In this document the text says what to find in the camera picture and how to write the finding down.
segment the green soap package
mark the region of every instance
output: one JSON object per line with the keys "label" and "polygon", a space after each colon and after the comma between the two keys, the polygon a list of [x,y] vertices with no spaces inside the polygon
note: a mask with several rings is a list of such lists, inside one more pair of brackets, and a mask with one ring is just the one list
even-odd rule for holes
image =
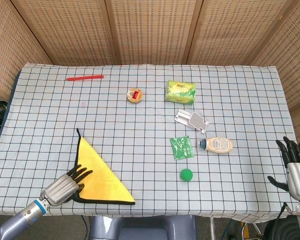
{"label": "green soap package", "polygon": [[165,89],[165,100],[181,104],[193,104],[196,97],[196,84],[169,80]]}
{"label": "green soap package", "polygon": [[175,160],[192,158],[194,151],[188,136],[170,138]]}

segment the yellow-green package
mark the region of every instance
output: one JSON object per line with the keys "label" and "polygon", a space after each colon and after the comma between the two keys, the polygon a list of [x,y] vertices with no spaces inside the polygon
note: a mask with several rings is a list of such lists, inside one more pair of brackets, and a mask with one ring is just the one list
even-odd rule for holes
{"label": "yellow-green package", "polygon": [[169,80],[165,89],[165,100],[181,104],[193,104],[196,97],[196,84]]}

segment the white plastic holder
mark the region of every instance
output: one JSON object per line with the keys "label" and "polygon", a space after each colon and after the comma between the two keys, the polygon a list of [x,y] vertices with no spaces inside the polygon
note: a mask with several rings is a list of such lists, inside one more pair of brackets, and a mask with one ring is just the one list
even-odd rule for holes
{"label": "white plastic holder", "polygon": [[192,129],[201,131],[202,134],[206,133],[206,129],[209,125],[209,121],[205,121],[204,118],[195,111],[193,113],[190,113],[185,110],[179,109],[174,117],[174,120]]}

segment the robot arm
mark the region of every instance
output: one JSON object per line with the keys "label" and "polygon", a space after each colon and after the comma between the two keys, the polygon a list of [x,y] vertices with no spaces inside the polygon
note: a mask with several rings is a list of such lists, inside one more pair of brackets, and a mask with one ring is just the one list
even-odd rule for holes
{"label": "robot arm", "polygon": [[21,212],[2,224],[0,240],[13,240],[47,213],[50,206],[58,206],[68,201],[75,192],[80,192],[84,188],[84,184],[79,184],[79,182],[93,172],[92,170],[86,171],[87,168],[78,170],[80,167],[81,165],[77,165],[67,174],[63,174],[42,191],[39,199],[34,200]]}
{"label": "robot arm", "polygon": [[277,182],[273,177],[268,176],[269,181],[277,188],[283,189],[290,193],[290,195],[299,201],[295,212],[289,207],[287,211],[292,215],[296,215],[300,227],[300,143],[296,144],[290,141],[287,137],[283,138],[286,146],[279,140],[276,141],[282,153],[283,163],[286,168],[287,184]]}

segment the green sphere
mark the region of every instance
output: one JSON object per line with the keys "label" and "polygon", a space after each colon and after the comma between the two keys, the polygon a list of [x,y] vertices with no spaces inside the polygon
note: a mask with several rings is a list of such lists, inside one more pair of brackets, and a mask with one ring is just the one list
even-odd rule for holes
{"label": "green sphere", "polygon": [[192,171],[187,168],[183,169],[180,174],[181,179],[186,182],[189,182],[193,176],[194,176],[194,174],[192,173]]}

